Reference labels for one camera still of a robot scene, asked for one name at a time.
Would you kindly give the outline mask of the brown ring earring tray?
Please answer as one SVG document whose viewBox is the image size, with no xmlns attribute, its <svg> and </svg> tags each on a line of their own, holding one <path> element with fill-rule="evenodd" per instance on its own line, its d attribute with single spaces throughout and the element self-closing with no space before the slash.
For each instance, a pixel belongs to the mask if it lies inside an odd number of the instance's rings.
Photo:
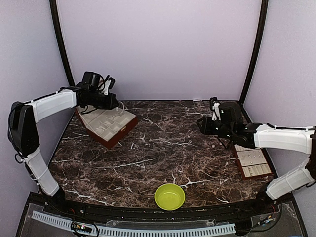
<svg viewBox="0 0 316 237">
<path fill-rule="evenodd" d="M 244 180 L 261 178 L 273 174 L 260 148 L 250 149 L 234 145 L 234 153 Z"/>
</svg>

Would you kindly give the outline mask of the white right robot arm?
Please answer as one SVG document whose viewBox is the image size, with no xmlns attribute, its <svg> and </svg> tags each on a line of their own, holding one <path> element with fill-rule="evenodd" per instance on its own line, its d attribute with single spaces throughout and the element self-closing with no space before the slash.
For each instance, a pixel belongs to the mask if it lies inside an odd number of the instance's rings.
<svg viewBox="0 0 316 237">
<path fill-rule="evenodd" d="M 244 148 L 273 148 L 308 154 L 308 159 L 286 174 L 263 186 L 252 210 L 263 214 L 271 203 L 285 194 L 316 183 L 316 128 L 284 127 L 270 123 L 244 123 L 241 107 L 234 102 L 210 99 L 211 116 L 197 120 L 201 133 L 229 139 Z"/>
</svg>

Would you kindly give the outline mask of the silver wrap bangle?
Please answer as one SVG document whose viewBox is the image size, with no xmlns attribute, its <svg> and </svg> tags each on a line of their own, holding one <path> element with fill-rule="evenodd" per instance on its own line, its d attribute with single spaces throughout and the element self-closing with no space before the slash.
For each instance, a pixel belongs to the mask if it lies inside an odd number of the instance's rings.
<svg viewBox="0 0 316 237">
<path fill-rule="evenodd" d="M 115 108 L 115 115 L 122 116 L 125 110 L 125 105 L 122 101 L 118 102 L 118 106 Z"/>
</svg>

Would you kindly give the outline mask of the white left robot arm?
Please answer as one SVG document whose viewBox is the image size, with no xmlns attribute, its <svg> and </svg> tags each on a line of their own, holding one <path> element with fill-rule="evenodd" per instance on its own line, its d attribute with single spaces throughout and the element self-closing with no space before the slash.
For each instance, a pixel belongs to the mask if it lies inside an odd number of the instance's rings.
<svg viewBox="0 0 316 237">
<path fill-rule="evenodd" d="M 41 191 L 52 198 L 50 207 L 59 215 L 66 215 L 70 205 L 65 192 L 53 178 L 40 151 L 37 124 L 56 113 L 75 107 L 92 106 L 95 110 L 111 110 L 119 106 L 110 90 L 116 80 L 95 72 L 85 72 L 75 86 L 61 87 L 58 91 L 27 102 L 15 102 L 8 117 L 8 139 L 13 145 L 15 159 L 24 164 L 31 179 Z"/>
</svg>

